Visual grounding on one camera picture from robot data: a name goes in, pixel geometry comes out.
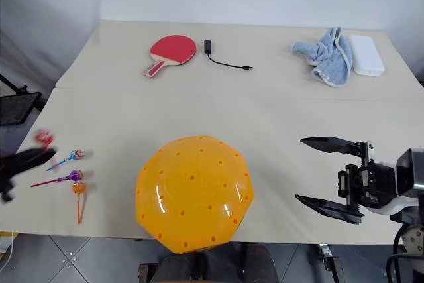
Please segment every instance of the black cable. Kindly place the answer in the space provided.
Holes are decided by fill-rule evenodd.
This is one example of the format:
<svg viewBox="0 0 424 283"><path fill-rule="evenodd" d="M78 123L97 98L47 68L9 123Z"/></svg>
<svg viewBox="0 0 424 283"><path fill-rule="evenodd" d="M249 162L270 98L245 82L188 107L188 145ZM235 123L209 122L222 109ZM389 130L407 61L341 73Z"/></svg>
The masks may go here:
<svg viewBox="0 0 424 283"><path fill-rule="evenodd" d="M401 238L401 236L403 235L403 233L405 232L405 230L409 227L409 225L407 224L403 224L400 229L397 231L396 235L395 235L395 239L393 242L393 254L396 255L398 253L398 247L399 247L399 240ZM395 259L394 260L394 266L395 266L395 275L396 275L396 282L400 283L401 282L401 278L400 278L400 269L399 269L399 260Z"/></svg>
<svg viewBox="0 0 424 283"><path fill-rule="evenodd" d="M208 54L207 57L210 59L210 61L212 61L212 62L214 62L216 64L221 64L223 66L230 66L232 68L240 68L240 69L243 69L243 70L251 70L251 69L253 69L253 67L251 67L251 66L234 66L232 64L226 64L226 63L215 61L214 59L211 58L211 55L210 54Z"/></svg>
<svg viewBox="0 0 424 283"><path fill-rule="evenodd" d="M424 260L424 255L413 255L409 253L399 253L397 255L392 255L387 259L386 262L386 274L387 274L387 282L392 283L392 273L390 273L390 267L392 265L393 260L399 260L400 258L409 258L413 260Z"/></svg>

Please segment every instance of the orange plastic bowl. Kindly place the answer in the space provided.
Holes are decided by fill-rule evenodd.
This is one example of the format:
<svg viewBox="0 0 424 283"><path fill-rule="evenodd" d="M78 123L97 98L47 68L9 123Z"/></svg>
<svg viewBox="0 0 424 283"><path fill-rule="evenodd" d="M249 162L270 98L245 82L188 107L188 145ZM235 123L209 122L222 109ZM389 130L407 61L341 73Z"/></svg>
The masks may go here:
<svg viewBox="0 0 424 283"><path fill-rule="evenodd" d="M169 142L138 173L136 220L174 253L231 240L254 199L243 156L213 137Z"/></svg>

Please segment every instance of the white box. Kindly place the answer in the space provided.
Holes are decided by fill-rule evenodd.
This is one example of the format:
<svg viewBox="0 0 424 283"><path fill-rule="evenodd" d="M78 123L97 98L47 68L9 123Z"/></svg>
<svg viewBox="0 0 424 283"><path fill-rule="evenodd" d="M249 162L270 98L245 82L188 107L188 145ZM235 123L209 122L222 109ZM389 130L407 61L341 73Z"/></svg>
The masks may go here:
<svg viewBox="0 0 424 283"><path fill-rule="evenodd" d="M365 76L381 76L385 70L374 41L369 36L349 36L353 70Z"/></svg>

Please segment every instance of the white curtain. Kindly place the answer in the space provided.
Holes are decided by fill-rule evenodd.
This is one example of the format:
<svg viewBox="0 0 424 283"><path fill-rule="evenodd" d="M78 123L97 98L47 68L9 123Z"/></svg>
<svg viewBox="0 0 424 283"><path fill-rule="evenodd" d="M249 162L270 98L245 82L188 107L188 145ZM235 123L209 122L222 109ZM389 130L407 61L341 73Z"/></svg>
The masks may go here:
<svg viewBox="0 0 424 283"><path fill-rule="evenodd" d="M48 97L96 27L100 0L0 0L0 72Z"/></svg>

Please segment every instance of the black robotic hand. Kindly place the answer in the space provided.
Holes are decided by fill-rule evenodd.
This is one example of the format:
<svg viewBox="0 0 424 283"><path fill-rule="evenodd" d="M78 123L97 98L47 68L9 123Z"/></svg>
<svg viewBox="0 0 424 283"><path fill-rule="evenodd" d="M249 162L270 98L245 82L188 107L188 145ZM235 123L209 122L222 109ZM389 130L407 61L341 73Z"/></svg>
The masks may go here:
<svg viewBox="0 0 424 283"><path fill-rule="evenodd" d="M12 200L9 191L13 188L11 178L25 170L44 164L55 155L53 148L31 148L14 155L0 158L0 193L4 202Z"/></svg>

